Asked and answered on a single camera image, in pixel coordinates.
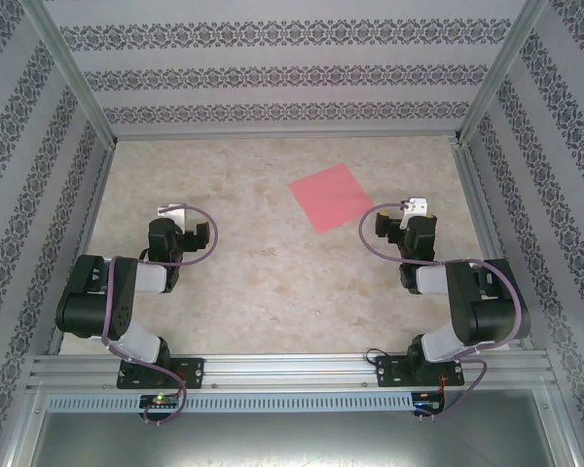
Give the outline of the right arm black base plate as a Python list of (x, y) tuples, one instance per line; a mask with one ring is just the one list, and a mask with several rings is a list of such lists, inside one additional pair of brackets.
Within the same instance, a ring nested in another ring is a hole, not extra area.
[(402, 355), (377, 357), (376, 375), (379, 387), (439, 386), (441, 380), (448, 387), (464, 385), (462, 368), (455, 362), (415, 363)]

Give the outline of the aluminium mounting rail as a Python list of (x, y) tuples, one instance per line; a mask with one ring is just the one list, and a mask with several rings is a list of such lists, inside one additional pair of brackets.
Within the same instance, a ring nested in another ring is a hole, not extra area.
[[(480, 389), (538, 389), (558, 384), (542, 350), (484, 352)], [(203, 392), (379, 391), (376, 370), (361, 353), (204, 355)], [(38, 356), (25, 384), (47, 393), (115, 391), (120, 360), (106, 355)]]

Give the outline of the circuit board with green light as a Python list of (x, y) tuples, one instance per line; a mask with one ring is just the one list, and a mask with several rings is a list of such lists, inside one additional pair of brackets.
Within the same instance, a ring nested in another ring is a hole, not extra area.
[(176, 409), (179, 405), (179, 398), (176, 395), (157, 394), (141, 395), (139, 399), (139, 408), (145, 409)]

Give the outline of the aluminium side rail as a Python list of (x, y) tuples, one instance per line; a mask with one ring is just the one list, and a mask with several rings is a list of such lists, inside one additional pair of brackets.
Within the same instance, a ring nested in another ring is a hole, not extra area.
[(451, 151), (478, 245), (470, 257), (479, 260), (503, 258), (500, 239), (468, 148), (452, 138)]
[[(94, 229), (94, 224), (97, 218), (99, 206), (101, 204), (101, 200), (103, 197), (103, 192), (105, 189), (105, 185), (107, 183), (109, 171), (112, 165), (112, 160), (114, 157), (115, 150), (107, 150), (102, 165), (100, 166), (99, 170), (97, 171), (96, 178), (94, 180), (93, 189), (91, 191), (91, 196), (89, 202), (87, 204), (86, 215), (83, 219), (83, 225), (81, 230), (79, 231), (79, 241), (77, 244), (77, 248), (72, 256), (71, 265), (67, 271), (65, 284), (63, 285), (59, 296), (62, 297), (62, 294), (69, 284), (69, 280), (71, 277), (71, 273), (75, 268), (77, 260), (80, 256), (84, 255), (90, 245), (91, 237)], [(50, 330), (50, 336), (47, 341), (44, 354), (45, 355), (58, 355), (63, 340), (63, 332), (60, 331), (55, 324), (55, 314), (53, 314), (53, 321), (52, 321), (52, 328)]]

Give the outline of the aluminium rear rail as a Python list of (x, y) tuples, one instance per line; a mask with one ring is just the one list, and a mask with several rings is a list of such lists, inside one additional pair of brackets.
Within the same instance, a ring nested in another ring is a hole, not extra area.
[(308, 139), (308, 138), (390, 138), (447, 137), (458, 141), (456, 131), (447, 130), (328, 130), (328, 131), (232, 131), (194, 133), (144, 133), (118, 135), (117, 141), (150, 142), (175, 140), (243, 140), (243, 139)]

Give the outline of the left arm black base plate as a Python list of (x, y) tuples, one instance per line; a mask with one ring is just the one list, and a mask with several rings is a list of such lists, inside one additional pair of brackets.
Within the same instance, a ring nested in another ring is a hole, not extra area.
[[(169, 371), (180, 377), (187, 389), (201, 389), (204, 374), (201, 358), (172, 358)], [(164, 373), (122, 361), (116, 381), (119, 389), (175, 389), (179, 382)]]

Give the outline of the sheet metal panel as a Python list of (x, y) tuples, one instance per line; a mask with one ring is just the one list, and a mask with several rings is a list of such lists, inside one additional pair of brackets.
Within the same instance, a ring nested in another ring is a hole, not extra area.
[(37, 394), (7, 467), (584, 467), (549, 389), (479, 391), (436, 419), (406, 412), (225, 413), (198, 408), (150, 427), (102, 395)]

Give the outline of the aluminium frame post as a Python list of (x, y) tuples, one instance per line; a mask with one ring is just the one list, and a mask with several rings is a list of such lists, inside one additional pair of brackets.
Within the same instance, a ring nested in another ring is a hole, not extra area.
[(19, 0), (19, 2), (46, 48), (51, 53), (65, 82), (72, 89), (83, 107), (88, 120), (104, 147), (107, 150), (114, 150), (117, 136), (95, 98), (89, 82), (71, 53), (59, 27), (53, 20), (45, 0)]
[(472, 100), (460, 127), (456, 131), (455, 143), (457, 145), (462, 145), (471, 138), (491, 104), (495, 93), (517, 58), (521, 47), (548, 3), (549, 0), (525, 0), (489, 72)]

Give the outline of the pink cloth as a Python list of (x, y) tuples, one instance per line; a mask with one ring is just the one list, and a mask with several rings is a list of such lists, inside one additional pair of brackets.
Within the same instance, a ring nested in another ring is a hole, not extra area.
[(292, 182), (289, 188), (318, 234), (358, 219), (374, 206), (344, 163)]

